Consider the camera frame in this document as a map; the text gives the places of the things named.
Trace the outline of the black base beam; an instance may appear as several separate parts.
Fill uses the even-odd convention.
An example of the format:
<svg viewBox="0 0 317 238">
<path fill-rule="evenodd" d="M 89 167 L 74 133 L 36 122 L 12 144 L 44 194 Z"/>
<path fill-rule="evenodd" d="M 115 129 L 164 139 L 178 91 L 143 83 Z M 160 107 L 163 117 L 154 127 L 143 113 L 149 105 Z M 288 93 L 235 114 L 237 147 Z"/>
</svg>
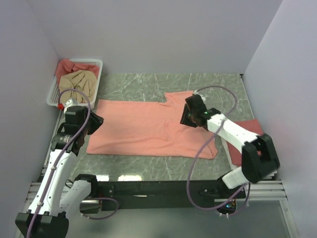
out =
<svg viewBox="0 0 317 238">
<path fill-rule="evenodd" d="M 89 195 L 80 204 L 84 214 L 113 211 L 113 201 L 98 201 L 106 197 L 115 199 L 120 209 L 188 208 L 190 203 L 185 180 L 175 181 L 100 181 L 97 193 Z M 227 200 L 238 188 L 228 189 L 216 180 L 190 181 L 190 195 L 201 207 L 213 207 Z"/>
</svg>

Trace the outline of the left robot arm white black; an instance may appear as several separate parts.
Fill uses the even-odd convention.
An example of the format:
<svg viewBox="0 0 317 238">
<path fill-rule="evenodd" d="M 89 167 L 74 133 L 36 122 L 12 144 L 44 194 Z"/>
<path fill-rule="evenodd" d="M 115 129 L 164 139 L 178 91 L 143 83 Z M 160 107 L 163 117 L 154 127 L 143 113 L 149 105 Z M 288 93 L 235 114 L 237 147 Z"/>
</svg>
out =
<svg viewBox="0 0 317 238">
<path fill-rule="evenodd" d="M 85 106 L 69 106 L 65 122 L 52 139 L 48 168 L 34 200 L 25 213 L 18 213 L 15 224 L 25 238 L 64 238 L 69 220 L 80 213 L 81 202 L 98 196 L 95 175 L 78 175 L 71 189 L 63 195 L 65 182 L 85 142 L 104 122 Z"/>
</svg>

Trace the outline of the dusty red crumpled t shirt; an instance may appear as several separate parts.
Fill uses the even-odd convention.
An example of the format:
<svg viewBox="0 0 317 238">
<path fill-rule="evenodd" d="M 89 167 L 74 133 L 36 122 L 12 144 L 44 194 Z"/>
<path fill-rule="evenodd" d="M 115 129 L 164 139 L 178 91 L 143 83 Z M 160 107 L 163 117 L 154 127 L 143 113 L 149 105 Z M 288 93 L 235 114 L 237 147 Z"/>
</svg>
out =
<svg viewBox="0 0 317 238">
<path fill-rule="evenodd" d="M 72 62 L 69 59 L 63 59 L 57 65 L 55 76 L 58 80 L 60 80 L 62 76 L 79 70 L 91 71 L 96 77 L 98 77 L 100 68 L 95 64 L 77 63 Z"/>
</svg>

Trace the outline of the beige crumpled t shirt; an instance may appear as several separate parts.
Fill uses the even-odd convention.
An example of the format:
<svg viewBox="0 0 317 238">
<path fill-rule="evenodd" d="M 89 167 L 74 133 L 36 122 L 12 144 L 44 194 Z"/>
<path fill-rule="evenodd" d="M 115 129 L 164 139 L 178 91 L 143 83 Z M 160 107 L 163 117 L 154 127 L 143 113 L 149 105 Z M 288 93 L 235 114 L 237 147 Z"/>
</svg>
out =
<svg viewBox="0 0 317 238">
<path fill-rule="evenodd" d="M 62 92 L 66 89 L 76 89 L 84 93 L 91 103 L 94 99 L 96 85 L 97 78 L 91 71 L 79 70 L 62 76 L 59 81 L 59 90 Z M 64 92 L 60 97 L 60 102 L 66 103 L 70 98 L 74 98 L 78 103 L 87 102 L 81 93 L 72 90 Z"/>
</svg>

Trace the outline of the white plastic basket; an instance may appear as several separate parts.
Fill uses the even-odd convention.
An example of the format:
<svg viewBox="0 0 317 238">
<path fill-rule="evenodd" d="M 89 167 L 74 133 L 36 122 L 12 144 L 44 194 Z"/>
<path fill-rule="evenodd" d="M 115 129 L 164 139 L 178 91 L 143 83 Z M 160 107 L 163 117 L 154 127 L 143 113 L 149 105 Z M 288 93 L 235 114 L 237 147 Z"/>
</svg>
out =
<svg viewBox="0 0 317 238">
<path fill-rule="evenodd" d="M 97 65 L 100 68 L 99 75 L 97 77 L 97 85 L 96 85 L 96 91 L 95 91 L 94 99 L 90 103 L 91 109 L 93 109 L 95 107 L 95 103 L 96 103 L 97 90 L 98 90 L 99 83 L 100 83 L 100 78 L 101 78 L 101 73 L 102 73 L 102 68 L 103 68 L 103 62 L 101 60 L 99 60 L 99 59 L 70 59 L 70 61 L 77 62 L 77 63 L 95 64 L 95 65 Z M 46 99 L 46 103 L 49 106 L 57 107 L 57 105 L 58 105 L 57 101 L 58 101 L 59 94 L 60 94 L 59 80 L 54 75 L 53 82 L 52 82 L 52 85 L 50 87 L 47 99 Z"/>
</svg>

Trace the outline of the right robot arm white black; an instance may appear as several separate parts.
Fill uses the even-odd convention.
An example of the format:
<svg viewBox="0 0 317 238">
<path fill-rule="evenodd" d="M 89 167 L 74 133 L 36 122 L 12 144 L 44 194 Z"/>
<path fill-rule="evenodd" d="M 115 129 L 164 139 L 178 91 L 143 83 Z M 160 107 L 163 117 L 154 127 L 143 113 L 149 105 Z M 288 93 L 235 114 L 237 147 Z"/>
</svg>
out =
<svg viewBox="0 0 317 238">
<path fill-rule="evenodd" d="M 217 192 L 221 197 L 230 197 L 235 188 L 245 183 L 257 183 L 280 168 L 279 158 L 272 138 L 268 134 L 259 135 L 248 131 L 229 120 L 219 110 L 207 109 L 200 95 L 185 99 L 181 124 L 202 127 L 219 135 L 241 156 L 241 166 L 223 175 Z"/>
</svg>

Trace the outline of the salmon pink t shirt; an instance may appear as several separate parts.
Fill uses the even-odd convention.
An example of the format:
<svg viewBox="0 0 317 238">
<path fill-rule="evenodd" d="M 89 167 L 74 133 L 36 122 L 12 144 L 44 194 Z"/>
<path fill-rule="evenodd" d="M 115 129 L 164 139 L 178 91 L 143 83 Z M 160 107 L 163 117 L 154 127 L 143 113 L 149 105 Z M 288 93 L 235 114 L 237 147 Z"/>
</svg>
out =
<svg viewBox="0 0 317 238">
<path fill-rule="evenodd" d="M 166 93 L 166 102 L 99 100 L 104 123 L 89 139 L 86 152 L 98 155 L 195 157 L 213 133 L 180 124 L 192 91 Z"/>
</svg>

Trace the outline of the folded dark red t shirt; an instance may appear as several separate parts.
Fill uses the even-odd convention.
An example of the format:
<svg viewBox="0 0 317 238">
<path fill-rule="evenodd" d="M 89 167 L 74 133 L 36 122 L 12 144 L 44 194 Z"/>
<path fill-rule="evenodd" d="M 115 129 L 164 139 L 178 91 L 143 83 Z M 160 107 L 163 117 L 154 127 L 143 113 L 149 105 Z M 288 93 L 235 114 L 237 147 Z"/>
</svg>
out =
<svg viewBox="0 0 317 238">
<path fill-rule="evenodd" d="M 235 123 L 239 125 L 240 127 L 244 128 L 246 131 L 252 132 L 253 134 L 263 135 L 264 133 L 257 119 L 235 121 Z M 251 136 L 249 134 L 246 134 L 245 132 L 242 132 L 241 135 L 242 135 L 243 142 L 246 142 L 246 141 L 250 142 L 255 140 L 256 138 L 254 135 Z M 226 142 L 226 144 L 228 147 L 228 153 L 230 155 L 231 164 L 237 167 L 241 166 L 242 164 L 241 149 L 242 148 L 237 149 L 234 145 L 232 145 L 229 142 Z"/>
</svg>

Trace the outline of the folded white t shirt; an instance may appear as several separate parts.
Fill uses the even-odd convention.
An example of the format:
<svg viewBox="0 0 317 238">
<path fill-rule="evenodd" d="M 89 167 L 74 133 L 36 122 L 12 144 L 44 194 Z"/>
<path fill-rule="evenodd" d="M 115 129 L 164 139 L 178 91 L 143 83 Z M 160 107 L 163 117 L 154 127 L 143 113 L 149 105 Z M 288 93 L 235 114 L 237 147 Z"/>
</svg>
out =
<svg viewBox="0 0 317 238">
<path fill-rule="evenodd" d="M 229 149 L 228 149 L 228 145 L 227 145 L 227 142 L 222 138 L 221 139 L 221 142 L 222 142 L 222 145 L 224 147 L 224 150 L 226 152 L 226 155 L 228 157 L 228 162 L 229 162 L 229 165 L 230 165 L 230 168 L 231 170 L 234 170 L 237 168 L 236 165 L 232 164 L 232 161 L 231 161 L 231 156 L 230 156 L 230 153 L 229 153 Z M 277 170 L 273 171 L 272 173 L 270 173 L 269 175 L 267 175 L 264 180 L 270 180 L 270 179 L 274 179 L 274 176 L 277 174 Z"/>
</svg>

